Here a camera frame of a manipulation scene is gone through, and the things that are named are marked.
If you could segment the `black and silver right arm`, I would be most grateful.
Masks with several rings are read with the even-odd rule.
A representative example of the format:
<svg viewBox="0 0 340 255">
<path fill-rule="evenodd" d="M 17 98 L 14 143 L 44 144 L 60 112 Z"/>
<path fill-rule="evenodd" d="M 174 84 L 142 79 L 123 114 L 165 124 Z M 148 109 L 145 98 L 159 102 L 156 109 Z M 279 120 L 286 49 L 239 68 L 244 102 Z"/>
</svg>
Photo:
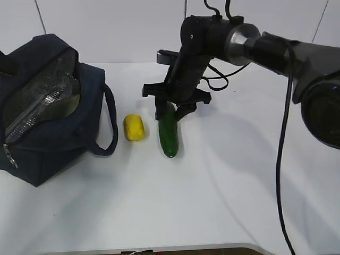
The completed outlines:
<svg viewBox="0 0 340 255">
<path fill-rule="evenodd" d="M 236 66 L 255 63 L 292 78 L 292 101 L 300 104 L 309 132 L 339 148 L 339 48 L 260 33 L 255 25 L 215 15 L 187 17 L 180 37 L 179 52 L 158 52 L 158 63 L 169 67 L 165 80 L 143 86 L 143 96 L 155 97 L 156 119 L 165 113 L 166 101 L 178 106 L 178 119 L 194 112 L 198 102 L 210 103 L 210 93 L 198 84 L 212 59 Z"/>
</svg>

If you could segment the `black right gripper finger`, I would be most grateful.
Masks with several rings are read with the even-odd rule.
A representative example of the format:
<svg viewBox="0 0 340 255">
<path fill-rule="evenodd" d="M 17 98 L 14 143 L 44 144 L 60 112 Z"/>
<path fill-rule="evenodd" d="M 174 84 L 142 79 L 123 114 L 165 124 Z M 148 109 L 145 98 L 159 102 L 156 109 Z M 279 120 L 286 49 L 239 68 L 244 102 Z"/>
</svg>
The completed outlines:
<svg viewBox="0 0 340 255">
<path fill-rule="evenodd" d="M 155 118 L 160 120 L 167 112 L 167 100 L 161 96 L 155 97 Z"/>
<path fill-rule="evenodd" d="M 186 104 L 186 105 L 176 105 L 177 109 L 175 111 L 175 120 L 178 122 L 183 117 L 187 116 L 190 113 L 193 113 L 196 111 L 197 106 L 196 104 Z"/>
</svg>

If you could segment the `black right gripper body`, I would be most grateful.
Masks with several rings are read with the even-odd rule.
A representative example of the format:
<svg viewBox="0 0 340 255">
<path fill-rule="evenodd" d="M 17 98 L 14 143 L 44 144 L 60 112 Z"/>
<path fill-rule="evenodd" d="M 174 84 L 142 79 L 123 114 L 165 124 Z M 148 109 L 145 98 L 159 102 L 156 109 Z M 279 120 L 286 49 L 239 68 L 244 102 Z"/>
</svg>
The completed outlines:
<svg viewBox="0 0 340 255">
<path fill-rule="evenodd" d="M 161 96 L 177 105 L 203 102 L 209 104 L 211 94 L 197 88 L 211 60 L 207 55 L 179 53 L 175 63 L 169 65 L 163 82 L 144 84 L 142 95 Z"/>
</svg>

